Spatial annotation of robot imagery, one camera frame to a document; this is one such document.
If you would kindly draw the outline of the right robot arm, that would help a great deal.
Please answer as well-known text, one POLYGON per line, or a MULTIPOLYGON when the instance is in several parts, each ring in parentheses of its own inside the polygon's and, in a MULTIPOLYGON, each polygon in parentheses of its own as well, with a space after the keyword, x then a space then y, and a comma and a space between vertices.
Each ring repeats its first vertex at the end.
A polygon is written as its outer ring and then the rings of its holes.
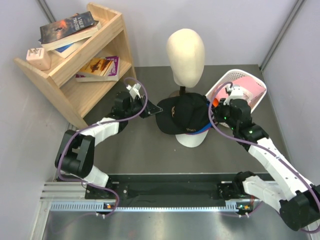
POLYGON ((254 123, 251 108, 243 99, 219 102, 209 107, 211 121, 225 123, 238 142, 264 167, 277 185, 271 185, 250 171, 240 172, 233 183, 239 198, 257 197, 272 207, 283 222, 294 231, 320 219, 320 187, 303 177, 278 151, 267 132, 254 123))

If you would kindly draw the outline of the wooden shelf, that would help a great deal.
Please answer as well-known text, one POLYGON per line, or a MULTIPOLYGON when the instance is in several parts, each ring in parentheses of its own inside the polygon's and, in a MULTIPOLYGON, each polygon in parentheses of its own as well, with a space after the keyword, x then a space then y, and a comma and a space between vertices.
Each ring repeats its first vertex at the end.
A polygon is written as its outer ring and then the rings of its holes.
POLYGON ((14 58, 15 64, 73 126, 87 126, 84 117, 114 86, 111 82, 77 82, 73 76, 93 57, 118 56, 119 77, 135 78, 136 71, 124 16, 103 5, 87 4, 102 28, 67 58, 54 53, 51 67, 41 71, 26 60, 14 58))

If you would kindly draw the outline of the pink power adapter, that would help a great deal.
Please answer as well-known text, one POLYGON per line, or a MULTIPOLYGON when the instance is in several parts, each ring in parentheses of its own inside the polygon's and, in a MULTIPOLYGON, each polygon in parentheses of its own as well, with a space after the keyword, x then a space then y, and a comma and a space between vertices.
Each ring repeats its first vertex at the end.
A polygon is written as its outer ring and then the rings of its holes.
POLYGON ((26 61, 41 71, 49 70, 52 63, 48 52, 43 47, 28 49, 26 61))

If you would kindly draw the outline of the white perforated basket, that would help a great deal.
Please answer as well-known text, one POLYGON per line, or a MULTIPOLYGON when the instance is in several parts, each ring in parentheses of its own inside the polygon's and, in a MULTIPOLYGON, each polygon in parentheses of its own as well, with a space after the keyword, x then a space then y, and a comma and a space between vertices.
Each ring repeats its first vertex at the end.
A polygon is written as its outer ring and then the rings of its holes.
POLYGON ((267 93, 267 87, 265 85, 265 83, 260 80, 259 78, 255 77, 254 75, 246 72, 246 71, 243 71, 243 70, 240 70, 240 69, 232 69, 232 70, 229 70, 227 73, 225 73, 218 81, 217 83, 215 83, 213 85, 213 87, 206 93, 206 98, 208 99, 208 101, 210 101, 211 97, 214 95, 213 92, 214 90, 220 85, 220 84, 223 84, 225 82, 232 82, 234 80, 237 80, 239 78, 242 78, 242 77, 252 77, 255 79, 255 81, 261 85, 262 87, 265 87, 266 88, 266 91, 264 92, 264 94, 259 98, 259 100, 256 102, 256 105, 251 108, 251 113, 256 109, 256 107, 259 105, 259 103, 262 101, 262 99, 264 98, 264 96, 266 95, 267 93))

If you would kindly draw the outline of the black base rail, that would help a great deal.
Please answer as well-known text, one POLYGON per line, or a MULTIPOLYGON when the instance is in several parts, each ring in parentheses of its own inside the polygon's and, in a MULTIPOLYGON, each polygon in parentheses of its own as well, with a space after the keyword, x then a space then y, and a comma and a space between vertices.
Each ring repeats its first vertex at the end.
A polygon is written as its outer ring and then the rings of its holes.
POLYGON ((233 186, 234 173, 111 174, 107 188, 120 207, 220 207, 247 199, 233 186))

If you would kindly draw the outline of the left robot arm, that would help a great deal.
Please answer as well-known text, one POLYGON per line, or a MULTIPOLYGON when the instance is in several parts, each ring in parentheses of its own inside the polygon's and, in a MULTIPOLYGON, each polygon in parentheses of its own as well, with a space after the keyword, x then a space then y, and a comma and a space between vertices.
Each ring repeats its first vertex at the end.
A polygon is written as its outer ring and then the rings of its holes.
POLYGON ((109 198, 114 191, 109 176, 94 166, 95 147, 107 138, 122 132, 129 120, 139 116, 148 118, 161 113, 163 109, 146 95, 120 91, 116 94, 111 112, 97 123, 75 131, 67 130, 62 138, 54 165, 57 169, 71 174, 96 186, 102 198, 109 198))

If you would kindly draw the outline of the black cap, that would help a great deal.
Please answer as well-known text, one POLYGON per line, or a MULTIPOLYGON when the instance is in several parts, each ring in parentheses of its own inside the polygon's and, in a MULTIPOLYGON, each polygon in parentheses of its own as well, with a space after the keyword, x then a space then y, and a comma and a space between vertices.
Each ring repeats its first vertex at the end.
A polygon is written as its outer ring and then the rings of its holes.
POLYGON ((159 130, 168 135, 180 135, 197 132, 200 128, 196 119, 196 111, 205 105, 204 95, 186 93, 169 97, 158 104, 163 108, 155 115, 159 130))

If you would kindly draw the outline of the beige mannequin head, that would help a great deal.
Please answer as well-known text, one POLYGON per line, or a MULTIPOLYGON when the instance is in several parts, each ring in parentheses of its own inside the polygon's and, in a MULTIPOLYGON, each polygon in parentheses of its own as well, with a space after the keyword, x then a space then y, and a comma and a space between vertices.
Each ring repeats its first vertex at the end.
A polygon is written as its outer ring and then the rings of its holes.
POLYGON ((195 87, 205 66, 205 46, 200 35, 189 28, 177 30, 167 40, 166 53, 175 83, 195 87))

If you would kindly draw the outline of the dark cover paperback book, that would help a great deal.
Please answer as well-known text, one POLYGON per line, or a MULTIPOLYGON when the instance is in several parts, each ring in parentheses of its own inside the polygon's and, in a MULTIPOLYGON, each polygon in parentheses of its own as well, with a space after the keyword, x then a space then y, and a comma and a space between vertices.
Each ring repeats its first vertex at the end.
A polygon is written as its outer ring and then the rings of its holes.
POLYGON ((102 25, 90 11, 40 27, 39 43, 47 51, 55 50, 92 37, 102 25))

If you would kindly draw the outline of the orange purple book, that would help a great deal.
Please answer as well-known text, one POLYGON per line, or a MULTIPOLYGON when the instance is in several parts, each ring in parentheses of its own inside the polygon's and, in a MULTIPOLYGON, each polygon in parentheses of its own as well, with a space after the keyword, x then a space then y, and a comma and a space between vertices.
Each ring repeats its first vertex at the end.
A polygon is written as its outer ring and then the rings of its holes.
POLYGON ((75 75, 80 83, 117 82, 120 77, 120 58, 118 56, 94 57, 75 75))

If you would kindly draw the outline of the light pink cap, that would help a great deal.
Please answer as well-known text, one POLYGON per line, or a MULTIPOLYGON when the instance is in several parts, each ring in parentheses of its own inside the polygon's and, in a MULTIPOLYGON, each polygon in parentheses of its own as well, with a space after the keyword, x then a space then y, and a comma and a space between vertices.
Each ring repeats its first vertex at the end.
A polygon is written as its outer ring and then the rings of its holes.
MULTIPOLYGON (((250 76, 244 76, 238 78, 236 80, 231 81, 232 85, 238 85, 243 87, 245 94, 245 101, 248 105, 253 108, 256 105, 256 102, 260 99, 260 97, 265 93, 266 88, 259 85, 256 80, 250 76)), ((218 88, 221 86, 220 84, 214 91, 213 94, 217 93, 216 97, 220 101, 220 90, 218 88)))

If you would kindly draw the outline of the blue cover book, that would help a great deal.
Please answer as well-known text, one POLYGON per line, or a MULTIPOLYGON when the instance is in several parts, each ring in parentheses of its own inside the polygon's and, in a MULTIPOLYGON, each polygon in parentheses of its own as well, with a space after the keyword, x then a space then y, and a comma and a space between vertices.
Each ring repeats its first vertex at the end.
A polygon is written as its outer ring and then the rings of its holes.
POLYGON ((64 59, 66 59, 69 55, 71 55, 78 48, 80 48, 86 41, 87 41, 87 39, 83 39, 83 40, 59 47, 55 50, 52 50, 52 52, 54 54, 64 58, 64 59))

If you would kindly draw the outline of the blue cap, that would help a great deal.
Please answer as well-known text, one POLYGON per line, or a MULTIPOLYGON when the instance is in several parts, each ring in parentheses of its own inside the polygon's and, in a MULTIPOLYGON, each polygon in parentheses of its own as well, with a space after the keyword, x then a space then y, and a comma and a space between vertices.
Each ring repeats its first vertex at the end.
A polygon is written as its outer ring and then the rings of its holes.
POLYGON ((209 120, 209 100, 205 97, 205 105, 201 106, 199 110, 196 111, 196 119, 198 121, 199 130, 196 132, 197 134, 203 133, 211 128, 211 123, 209 120))

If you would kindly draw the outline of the orange cap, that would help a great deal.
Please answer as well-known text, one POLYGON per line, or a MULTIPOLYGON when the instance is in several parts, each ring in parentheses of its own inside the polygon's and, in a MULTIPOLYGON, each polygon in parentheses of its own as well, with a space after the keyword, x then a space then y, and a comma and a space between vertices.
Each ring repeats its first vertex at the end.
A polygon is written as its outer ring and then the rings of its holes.
POLYGON ((217 98, 215 98, 212 102, 212 105, 216 108, 219 105, 219 100, 217 98))

